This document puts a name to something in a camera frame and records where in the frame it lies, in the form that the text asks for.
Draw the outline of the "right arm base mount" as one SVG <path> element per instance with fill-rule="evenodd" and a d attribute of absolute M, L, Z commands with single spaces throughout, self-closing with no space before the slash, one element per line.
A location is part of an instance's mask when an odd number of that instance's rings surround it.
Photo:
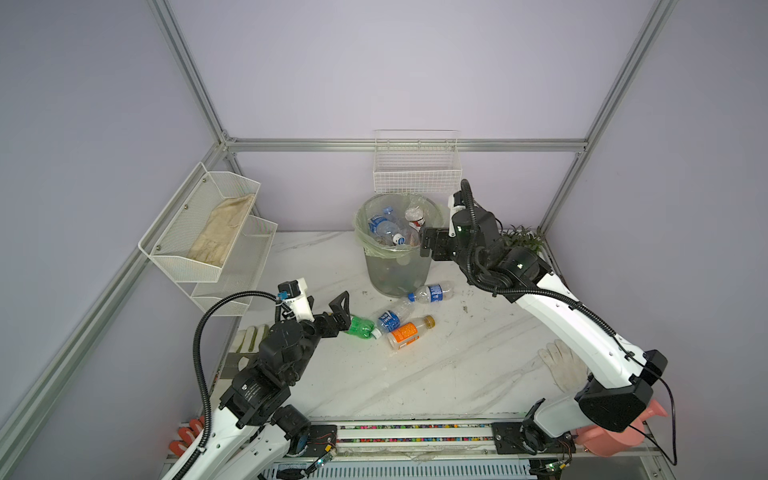
<path fill-rule="evenodd" d="M 571 454 L 575 444 L 569 433 L 549 437 L 534 425 L 524 422 L 494 422 L 492 439 L 498 454 Z"/>

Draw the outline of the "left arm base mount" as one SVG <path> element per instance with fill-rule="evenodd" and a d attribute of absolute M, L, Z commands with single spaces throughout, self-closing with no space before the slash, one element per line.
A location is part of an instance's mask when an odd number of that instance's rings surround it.
<path fill-rule="evenodd" d="M 256 437 L 257 457 L 319 457 L 328 445 L 335 445 L 338 427 L 332 424 L 312 424 L 308 430 L 289 437 L 277 425 L 267 425 Z"/>

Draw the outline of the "red white label bottle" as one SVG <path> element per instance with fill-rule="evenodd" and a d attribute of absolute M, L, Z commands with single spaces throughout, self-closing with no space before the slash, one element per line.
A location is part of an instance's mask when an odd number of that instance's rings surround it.
<path fill-rule="evenodd" d="M 405 211 L 405 219 L 412 229 L 419 232 L 425 223 L 424 211 L 420 206 L 409 207 Z"/>

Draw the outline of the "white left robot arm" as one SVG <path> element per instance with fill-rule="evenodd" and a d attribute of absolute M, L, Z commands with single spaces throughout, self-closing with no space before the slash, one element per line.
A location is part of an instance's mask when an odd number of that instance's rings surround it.
<path fill-rule="evenodd" d="M 257 356 L 235 375 L 212 405 L 202 368 L 201 339 L 212 316 L 239 299 L 258 297 L 274 304 L 274 323 Z M 350 296 L 342 292 L 326 312 L 299 280 L 284 282 L 275 294 L 246 290 L 216 302 L 203 315 L 193 339 L 193 366 L 203 401 L 201 434 L 166 473 L 168 479 L 260 479 L 276 461 L 305 451 L 311 423 L 288 404 L 291 387 L 305 372 L 318 344 L 349 329 Z"/>

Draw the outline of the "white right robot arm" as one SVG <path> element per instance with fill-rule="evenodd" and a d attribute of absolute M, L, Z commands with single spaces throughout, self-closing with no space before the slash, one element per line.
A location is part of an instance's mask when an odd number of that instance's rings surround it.
<path fill-rule="evenodd" d="M 648 408 L 666 357 L 621 337 L 535 251 L 509 245 L 492 213 L 455 210 L 448 227 L 423 227 L 420 243 L 422 255 L 456 263 L 469 285 L 532 314 L 586 365 L 576 392 L 539 400 L 529 410 L 521 426 L 529 443 L 589 425 L 622 432 Z"/>

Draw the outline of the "small blue label bottle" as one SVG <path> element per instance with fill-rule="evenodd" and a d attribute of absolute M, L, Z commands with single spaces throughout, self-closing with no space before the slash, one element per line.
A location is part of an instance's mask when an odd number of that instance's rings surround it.
<path fill-rule="evenodd" d="M 415 309 L 415 303 L 408 298 L 401 299 L 384 307 L 375 319 L 375 328 L 372 335 L 381 338 L 383 335 L 398 329 L 411 316 Z"/>

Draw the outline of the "orange label bottle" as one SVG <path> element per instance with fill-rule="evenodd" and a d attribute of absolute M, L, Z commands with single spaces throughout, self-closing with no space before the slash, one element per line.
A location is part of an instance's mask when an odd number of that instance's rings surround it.
<path fill-rule="evenodd" d="M 435 319 L 431 315 L 426 315 L 418 320 L 401 325 L 393 332 L 390 332 L 387 339 L 391 348 L 397 351 L 421 338 L 429 330 L 433 329 L 435 325 Z"/>

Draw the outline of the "green soda bottle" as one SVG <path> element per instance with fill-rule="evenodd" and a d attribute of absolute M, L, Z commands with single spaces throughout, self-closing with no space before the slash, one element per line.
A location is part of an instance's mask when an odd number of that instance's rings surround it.
<path fill-rule="evenodd" d="M 346 333 L 364 340 L 381 337 L 381 331 L 374 321 L 356 315 L 350 316 L 350 326 Z"/>

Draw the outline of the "clear bottle blue label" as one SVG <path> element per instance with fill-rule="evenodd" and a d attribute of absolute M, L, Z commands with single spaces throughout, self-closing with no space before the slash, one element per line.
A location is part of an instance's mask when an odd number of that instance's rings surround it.
<path fill-rule="evenodd" d="M 385 215 L 371 217 L 368 221 L 368 227 L 371 235 L 385 246 L 406 244 L 406 236 L 401 227 Z"/>

